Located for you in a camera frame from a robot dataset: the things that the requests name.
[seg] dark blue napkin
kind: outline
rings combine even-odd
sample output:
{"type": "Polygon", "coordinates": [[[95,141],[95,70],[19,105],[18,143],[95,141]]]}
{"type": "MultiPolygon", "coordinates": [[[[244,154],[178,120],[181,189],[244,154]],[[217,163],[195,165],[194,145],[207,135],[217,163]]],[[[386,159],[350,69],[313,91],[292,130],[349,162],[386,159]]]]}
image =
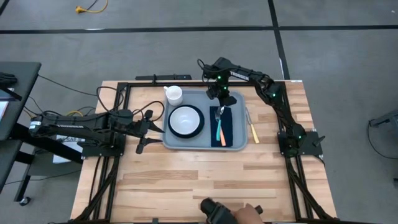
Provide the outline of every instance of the dark blue napkin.
{"type": "MultiPolygon", "coordinates": [[[[216,133],[217,133],[217,121],[216,121],[216,111],[218,106],[210,107],[210,127],[211,127],[211,146],[212,147],[223,147],[221,145],[221,141],[217,141],[216,133]]],[[[233,132],[232,132],[232,112],[231,108],[224,107],[224,112],[221,115],[221,128],[223,129],[224,138],[226,146],[231,147],[233,145],[233,132]]]]}

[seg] butcher block tabletop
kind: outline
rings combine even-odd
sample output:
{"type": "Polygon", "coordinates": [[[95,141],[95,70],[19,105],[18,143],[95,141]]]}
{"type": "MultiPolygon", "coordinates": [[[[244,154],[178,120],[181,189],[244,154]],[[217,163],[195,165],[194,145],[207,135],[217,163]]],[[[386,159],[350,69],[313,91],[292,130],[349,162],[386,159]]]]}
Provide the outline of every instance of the butcher block tabletop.
{"type": "MultiPolygon", "coordinates": [[[[118,82],[105,81],[103,86],[116,88],[118,82]]],[[[285,83],[294,119],[306,130],[312,130],[314,125],[303,83],[285,83]]],[[[279,152],[279,128],[274,110],[257,96],[252,86],[229,89],[243,94],[260,143],[255,144],[248,125],[248,144],[238,152],[176,151],[156,143],[146,146],[138,155],[136,145],[139,139],[128,136],[119,163],[111,222],[151,222],[153,218],[159,218],[160,222],[204,222],[206,216],[200,211],[199,204],[207,197],[231,210],[238,210],[246,203],[254,207],[261,205],[264,210],[261,218],[265,222],[295,220],[285,159],[279,152]]],[[[113,107],[115,94],[114,90],[101,90],[100,97],[108,108],[113,107]]],[[[151,101],[164,99],[161,86],[133,87],[129,109],[132,111],[151,101]]],[[[159,104],[148,109],[154,111],[153,118],[162,111],[159,104]]],[[[105,110],[98,104],[96,113],[102,112],[105,110]]],[[[162,127],[162,119],[155,124],[162,127]]],[[[149,131],[146,137],[160,139],[160,133],[149,131]]],[[[90,157],[83,163],[71,218],[77,217],[88,205],[97,159],[90,157]]],[[[309,191],[324,210],[335,217],[324,165],[314,156],[302,156],[302,161],[309,191]]],[[[101,166],[96,175],[94,194],[100,172],[101,166]]],[[[302,194],[297,191],[301,213],[305,217],[302,194]]],[[[104,218],[107,199],[105,193],[99,218],[104,218]]]]}

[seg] caster wheel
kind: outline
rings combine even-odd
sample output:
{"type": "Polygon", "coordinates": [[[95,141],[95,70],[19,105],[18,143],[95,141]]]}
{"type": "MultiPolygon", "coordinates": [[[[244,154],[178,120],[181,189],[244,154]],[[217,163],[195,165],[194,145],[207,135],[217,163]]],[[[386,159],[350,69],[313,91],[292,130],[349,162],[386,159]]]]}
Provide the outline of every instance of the caster wheel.
{"type": "Polygon", "coordinates": [[[30,197],[24,197],[24,198],[19,202],[19,205],[20,205],[20,206],[25,206],[25,205],[27,205],[27,204],[30,202],[30,200],[32,200],[30,197]]]}

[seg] human hand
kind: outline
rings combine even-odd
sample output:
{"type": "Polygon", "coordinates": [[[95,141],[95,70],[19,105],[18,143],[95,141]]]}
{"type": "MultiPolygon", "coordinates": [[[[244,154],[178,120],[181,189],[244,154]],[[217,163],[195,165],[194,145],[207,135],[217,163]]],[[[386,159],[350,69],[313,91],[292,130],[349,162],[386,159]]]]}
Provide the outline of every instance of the human hand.
{"type": "Polygon", "coordinates": [[[244,208],[234,212],[234,216],[239,224],[262,224],[260,215],[249,203],[244,208]]]}

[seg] white bowl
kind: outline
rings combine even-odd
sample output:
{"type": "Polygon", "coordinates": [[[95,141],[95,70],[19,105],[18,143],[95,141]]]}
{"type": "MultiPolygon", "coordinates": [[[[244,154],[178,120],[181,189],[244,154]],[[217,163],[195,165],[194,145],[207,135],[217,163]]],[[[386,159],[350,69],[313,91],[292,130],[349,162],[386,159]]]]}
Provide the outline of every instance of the white bowl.
{"type": "Polygon", "coordinates": [[[171,128],[182,135],[194,132],[199,126],[199,121],[198,112],[187,106],[177,108],[170,116],[171,128]]]}

